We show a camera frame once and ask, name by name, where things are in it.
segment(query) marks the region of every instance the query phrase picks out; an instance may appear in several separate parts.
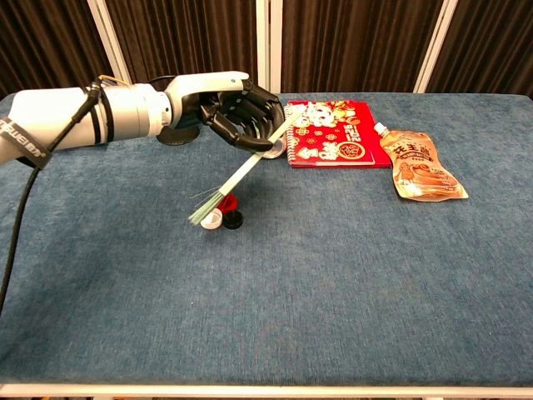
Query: blue fabric surface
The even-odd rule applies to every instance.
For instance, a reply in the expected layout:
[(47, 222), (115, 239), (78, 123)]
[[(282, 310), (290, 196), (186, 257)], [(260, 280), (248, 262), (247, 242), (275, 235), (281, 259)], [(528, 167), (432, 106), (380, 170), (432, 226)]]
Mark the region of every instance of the blue fabric surface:
[[(58, 152), (28, 201), (0, 383), (533, 385), (533, 102), (320, 93), (427, 131), (470, 199), (260, 162), (242, 227), (188, 224), (248, 155), (202, 130)], [(0, 167), (3, 267), (29, 168)]]

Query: black cable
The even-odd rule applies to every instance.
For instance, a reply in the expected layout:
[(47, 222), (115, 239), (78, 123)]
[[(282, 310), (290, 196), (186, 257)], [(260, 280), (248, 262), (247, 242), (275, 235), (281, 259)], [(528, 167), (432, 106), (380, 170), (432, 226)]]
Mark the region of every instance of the black cable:
[(163, 79), (174, 79), (177, 75), (161, 75), (160, 77), (153, 77), (148, 81), (148, 83), (154, 83), (157, 81), (162, 81)]
[[(56, 136), (55, 139), (47, 146), (47, 149), (53, 152), (57, 145), (68, 135), (68, 133), (74, 128), (74, 126), (82, 121), (83, 117), (98, 103), (101, 92), (101, 81), (96, 79), (91, 86), (91, 90), (87, 95), (87, 99), (82, 104), (82, 106), (76, 111), (72, 116), (70, 122), (66, 127)], [(20, 202), (18, 203), (17, 216), (15, 217), (15, 223), (13, 224), (13, 233), (11, 236), (11, 243), (9, 245), (9, 253), (7, 254), (6, 269), (3, 274), (2, 287), (0, 287), (0, 316), (2, 316), (3, 304), (6, 301), (7, 296), (7, 287), (9, 286), (9, 281), (11, 280), (11, 272), (13, 270), (13, 264), (15, 262), (15, 253), (17, 252), (17, 243), (18, 243), (18, 234), (20, 233), (20, 227), (22, 225), (22, 215), (24, 214), (24, 208), (26, 207), (27, 198), (30, 195), (33, 184), (37, 179), (37, 175), (41, 169), (35, 167), (32, 171), (32, 174), (27, 179), (26, 187), (22, 191), (22, 196)]]

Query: cap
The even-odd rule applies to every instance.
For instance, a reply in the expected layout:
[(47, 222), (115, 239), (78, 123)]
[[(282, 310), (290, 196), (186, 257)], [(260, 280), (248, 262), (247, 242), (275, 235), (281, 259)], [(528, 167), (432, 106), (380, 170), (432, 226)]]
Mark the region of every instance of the cap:
[(386, 128), (385, 125), (383, 125), (381, 122), (378, 122), (376, 125), (374, 125), (374, 130), (377, 132), (378, 135), (380, 135), (382, 138), (384, 138), (388, 133), (389, 130)]
[(274, 142), (274, 146), (272, 148), (265, 152), (263, 154), (264, 158), (278, 158), (280, 157), (286, 150), (286, 136), (283, 135), (281, 138), (277, 139)]
[(202, 219), (200, 225), (202, 225), (202, 227), (205, 229), (217, 229), (222, 225), (222, 211), (220, 211), (218, 208), (215, 208), (213, 211), (207, 214), (207, 217)]
[(222, 223), (228, 229), (237, 229), (242, 225), (242, 214), (237, 210), (224, 214)]
[(222, 201), (217, 205), (217, 208), (222, 211), (222, 214), (229, 213), (230, 211), (237, 210), (239, 201), (233, 193), (228, 193)]

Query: robotic arm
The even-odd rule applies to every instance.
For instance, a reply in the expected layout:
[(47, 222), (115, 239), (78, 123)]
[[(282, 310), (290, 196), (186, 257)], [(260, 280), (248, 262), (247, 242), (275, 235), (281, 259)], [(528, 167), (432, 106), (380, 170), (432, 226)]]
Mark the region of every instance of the robotic arm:
[[(8, 117), (48, 146), (85, 101), (86, 91), (76, 87), (21, 91)], [(247, 73), (181, 75), (164, 92), (144, 83), (104, 87), (98, 104), (57, 149), (156, 136), (164, 127), (204, 123), (232, 146), (263, 152), (272, 147), (267, 139), (284, 119), (279, 99), (254, 86)], [(0, 137), (0, 164), (22, 156)]]

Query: notebook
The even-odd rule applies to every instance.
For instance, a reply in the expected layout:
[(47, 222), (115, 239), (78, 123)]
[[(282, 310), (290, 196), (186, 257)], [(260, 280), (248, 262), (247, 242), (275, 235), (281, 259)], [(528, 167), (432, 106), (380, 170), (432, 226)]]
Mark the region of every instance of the notebook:
[(287, 159), (293, 168), (389, 168), (391, 160), (374, 132), (368, 104), (290, 101), (306, 111), (286, 133)]

